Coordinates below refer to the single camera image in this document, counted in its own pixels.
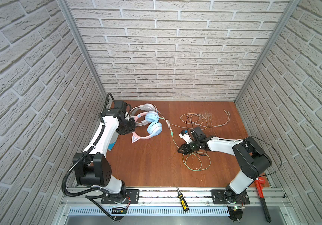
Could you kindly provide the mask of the pink blue cat-ear headphones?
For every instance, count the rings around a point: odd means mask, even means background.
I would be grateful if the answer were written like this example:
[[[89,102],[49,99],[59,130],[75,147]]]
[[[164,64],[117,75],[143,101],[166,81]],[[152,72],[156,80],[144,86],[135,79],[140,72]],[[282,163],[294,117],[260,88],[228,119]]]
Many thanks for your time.
[[[148,128],[147,128],[147,132],[148,132],[148,136],[139,136],[135,131],[132,132],[132,143],[135,143],[136,141],[142,139],[142,140],[146,140],[146,139],[150,139],[154,136],[159,135],[162,132],[162,124],[159,122],[159,114],[157,112],[142,112],[140,114],[138,114],[137,116],[134,117],[135,122],[137,122],[137,120],[141,117],[145,117],[145,120],[147,122],[150,122]]]

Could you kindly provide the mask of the aluminium frame rail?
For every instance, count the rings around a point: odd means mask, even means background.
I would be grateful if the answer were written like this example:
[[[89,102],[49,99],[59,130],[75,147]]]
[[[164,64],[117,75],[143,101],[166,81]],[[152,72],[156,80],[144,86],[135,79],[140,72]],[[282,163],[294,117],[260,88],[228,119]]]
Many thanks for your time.
[[[174,187],[135,187],[140,190],[138,204],[134,206],[180,206],[177,190]],[[184,187],[180,188],[189,207],[196,206],[261,206],[255,187],[246,190],[250,204],[213,204],[211,190],[213,188]],[[290,199],[281,188],[264,188],[264,198],[268,207],[291,206]],[[61,200],[61,206],[91,206],[92,203],[84,196],[67,197]]]

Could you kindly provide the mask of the small black electronics board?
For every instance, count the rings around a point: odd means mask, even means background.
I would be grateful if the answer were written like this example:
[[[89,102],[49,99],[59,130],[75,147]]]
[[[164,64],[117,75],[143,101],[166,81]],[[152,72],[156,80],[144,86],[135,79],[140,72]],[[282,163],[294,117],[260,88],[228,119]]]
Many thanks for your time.
[[[128,212],[127,208],[124,207],[113,207],[112,214],[126,214]]]

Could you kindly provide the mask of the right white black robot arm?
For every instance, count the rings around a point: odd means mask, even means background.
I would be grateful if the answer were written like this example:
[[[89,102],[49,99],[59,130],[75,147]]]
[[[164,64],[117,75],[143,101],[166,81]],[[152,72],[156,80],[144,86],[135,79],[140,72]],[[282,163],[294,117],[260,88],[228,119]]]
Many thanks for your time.
[[[236,202],[237,198],[272,165],[270,157],[252,137],[245,139],[207,137],[200,127],[183,130],[179,137],[185,141],[185,144],[178,149],[183,155],[206,150],[236,157],[240,171],[226,186],[224,192],[224,198],[229,203]]]

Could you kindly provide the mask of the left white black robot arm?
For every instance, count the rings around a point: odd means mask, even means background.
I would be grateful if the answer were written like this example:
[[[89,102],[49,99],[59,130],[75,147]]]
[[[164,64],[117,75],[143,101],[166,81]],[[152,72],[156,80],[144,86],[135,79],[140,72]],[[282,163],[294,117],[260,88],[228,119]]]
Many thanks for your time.
[[[68,176],[74,173],[77,184],[88,189],[69,193],[63,184],[62,191],[65,195],[74,197],[99,190],[116,198],[118,202],[126,198],[125,183],[112,175],[112,168],[106,155],[113,148],[118,135],[125,135],[135,130],[135,120],[127,116],[127,110],[119,107],[105,109],[99,114],[100,123],[93,138],[83,152],[74,155],[72,166],[63,179],[66,182]]]

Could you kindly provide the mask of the yellow black screwdriver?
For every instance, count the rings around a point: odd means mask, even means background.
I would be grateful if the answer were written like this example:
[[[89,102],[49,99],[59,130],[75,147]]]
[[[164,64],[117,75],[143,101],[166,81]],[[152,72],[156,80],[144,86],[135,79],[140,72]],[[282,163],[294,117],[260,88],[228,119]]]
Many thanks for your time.
[[[182,192],[180,191],[180,189],[178,187],[177,187],[176,190],[177,190],[178,198],[179,198],[179,200],[181,202],[181,205],[182,205],[182,208],[183,208],[184,212],[188,212],[189,211],[189,206],[188,206],[188,204],[187,204]]]

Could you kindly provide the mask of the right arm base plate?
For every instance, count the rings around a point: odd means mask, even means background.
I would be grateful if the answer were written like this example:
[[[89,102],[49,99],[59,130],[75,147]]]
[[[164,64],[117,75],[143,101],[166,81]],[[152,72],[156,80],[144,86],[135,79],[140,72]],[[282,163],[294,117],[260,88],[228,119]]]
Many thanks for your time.
[[[240,194],[233,194],[231,190],[212,189],[213,204],[250,204],[246,190]]]

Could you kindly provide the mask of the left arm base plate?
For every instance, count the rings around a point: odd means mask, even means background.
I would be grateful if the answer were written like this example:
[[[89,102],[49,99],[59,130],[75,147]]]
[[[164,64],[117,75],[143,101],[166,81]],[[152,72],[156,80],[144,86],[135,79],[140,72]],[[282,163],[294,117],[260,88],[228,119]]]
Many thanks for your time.
[[[140,190],[126,189],[118,194],[108,194],[102,198],[102,204],[138,204]]]

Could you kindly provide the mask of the white headphones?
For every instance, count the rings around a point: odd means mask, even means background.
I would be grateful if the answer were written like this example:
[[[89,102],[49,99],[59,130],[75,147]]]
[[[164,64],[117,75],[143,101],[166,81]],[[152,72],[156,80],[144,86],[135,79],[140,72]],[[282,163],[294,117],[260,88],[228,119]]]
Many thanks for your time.
[[[155,112],[156,114],[158,114],[156,106],[154,106],[152,104],[149,104],[149,103],[146,103],[144,105],[140,105],[140,106],[132,108],[130,110],[130,116],[135,116],[138,110],[143,110],[143,111],[146,111],[146,112]],[[149,123],[151,123],[151,122],[148,121],[147,119],[144,119],[141,122],[136,122],[136,126],[137,127],[146,126]]]

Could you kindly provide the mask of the red pipe wrench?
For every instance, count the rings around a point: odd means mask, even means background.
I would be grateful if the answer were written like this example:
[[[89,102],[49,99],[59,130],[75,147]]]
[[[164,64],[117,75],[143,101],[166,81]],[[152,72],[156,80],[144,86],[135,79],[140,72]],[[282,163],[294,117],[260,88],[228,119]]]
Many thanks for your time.
[[[257,192],[259,195],[260,203],[261,203],[264,215],[265,215],[265,220],[267,222],[271,223],[272,218],[270,216],[270,213],[269,213],[269,210],[268,210],[265,198],[264,198],[264,194],[263,194],[263,188],[264,188],[263,184],[265,184],[266,181],[264,178],[257,178],[254,183],[255,183],[255,186],[256,186],[256,189],[257,189]]]

